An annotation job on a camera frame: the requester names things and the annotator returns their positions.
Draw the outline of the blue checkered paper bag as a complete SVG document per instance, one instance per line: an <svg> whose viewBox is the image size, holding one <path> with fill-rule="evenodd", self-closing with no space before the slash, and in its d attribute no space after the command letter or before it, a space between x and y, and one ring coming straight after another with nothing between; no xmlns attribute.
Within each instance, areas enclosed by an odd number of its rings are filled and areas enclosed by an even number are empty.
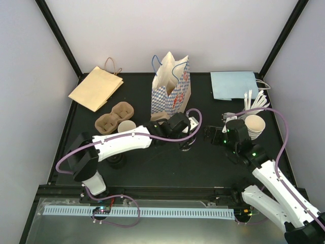
<svg viewBox="0 0 325 244"><path fill-rule="evenodd" d="M188 56L175 60L168 52L158 64L151 89L152 121L169 119L178 112L184 112L191 95Z"/></svg>

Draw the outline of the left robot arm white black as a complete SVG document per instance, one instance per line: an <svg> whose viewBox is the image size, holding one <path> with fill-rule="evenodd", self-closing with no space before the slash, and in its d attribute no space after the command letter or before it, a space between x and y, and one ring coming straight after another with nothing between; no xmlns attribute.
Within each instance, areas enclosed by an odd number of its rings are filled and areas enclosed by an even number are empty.
<svg viewBox="0 0 325 244"><path fill-rule="evenodd" d="M166 142L177 142L182 150L186 150L195 141L201 123L201 120L179 112L169 119L150 121L121 133L90 137L82 134L60 162L67 161L70 167L67 173L74 181L83 184L96 202L103 203L109 197L109 190L98 170L100 162L110 160L111 164L117 165L127 151Z"/></svg>

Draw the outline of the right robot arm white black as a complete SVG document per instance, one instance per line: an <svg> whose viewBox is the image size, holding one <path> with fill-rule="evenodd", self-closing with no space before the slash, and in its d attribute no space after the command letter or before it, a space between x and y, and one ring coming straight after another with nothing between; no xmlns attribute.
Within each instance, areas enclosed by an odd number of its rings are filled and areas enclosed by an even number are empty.
<svg viewBox="0 0 325 244"><path fill-rule="evenodd" d="M230 120L224 128L206 126L204 138L224 146L226 156L233 163L246 166L271 194L244 182L231 191L235 204L247 203L257 209L284 233L287 243L324 243L324 213L276 168L276 162L263 147L252 142L244 121Z"/></svg>

